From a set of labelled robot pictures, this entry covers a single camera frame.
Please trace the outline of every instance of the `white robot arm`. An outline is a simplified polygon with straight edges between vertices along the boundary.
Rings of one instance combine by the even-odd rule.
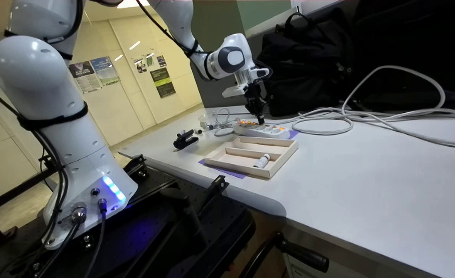
[[[97,0],[115,7],[121,0]],[[46,249],[58,249],[70,232],[84,234],[101,220],[101,203],[109,218],[121,212],[137,186],[115,164],[87,109],[80,98],[66,64],[72,58],[84,0],[13,0],[6,39],[0,41],[0,88],[13,105],[19,124],[32,132],[59,170],[56,195],[43,218],[50,227]],[[245,95],[251,84],[268,76],[257,68],[241,34],[228,36],[223,45],[203,53],[191,34],[191,0],[149,0],[206,79],[234,76],[237,85],[223,96]]]

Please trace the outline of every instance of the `ceiling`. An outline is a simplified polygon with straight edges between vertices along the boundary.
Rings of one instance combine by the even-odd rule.
[[[10,10],[10,3],[12,3],[12,0],[0,0],[0,33],[2,33],[2,30],[7,25],[7,14]],[[84,7],[84,22],[134,17],[134,16],[140,16],[140,14],[141,14],[141,11],[138,8],[117,10],[117,8],[100,7],[92,2],[89,2]]]

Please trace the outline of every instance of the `wooden board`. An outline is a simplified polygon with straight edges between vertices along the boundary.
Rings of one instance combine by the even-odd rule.
[[[231,142],[226,142],[211,152],[203,159],[203,164],[269,180],[295,150],[297,142],[294,141],[237,136]],[[263,155],[269,156],[268,164],[263,169],[255,169],[254,164]]]

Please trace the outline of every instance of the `black bag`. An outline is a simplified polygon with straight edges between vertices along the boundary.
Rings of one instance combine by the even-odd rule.
[[[271,116],[336,105],[348,90],[353,45],[340,10],[320,20],[292,14],[262,39],[257,61],[272,70],[263,82]]]
[[[354,82],[379,65],[420,71],[445,88],[455,109],[455,0],[360,0],[354,22]],[[379,112],[433,107],[436,90],[402,73],[382,71],[356,95]]]

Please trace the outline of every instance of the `white table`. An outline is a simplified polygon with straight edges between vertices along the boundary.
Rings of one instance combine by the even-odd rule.
[[[172,149],[177,132],[198,129],[200,113],[155,129],[121,153],[143,155],[149,166],[209,186],[221,172],[200,159],[231,138],[206,133],[181,152]],[[400,127],[455,139],[455,122]],[[455,149],[366,125],[334,138],[294,139],[299,150],[274,178],[226,175],[225,195],[423,272],[455,277]]]

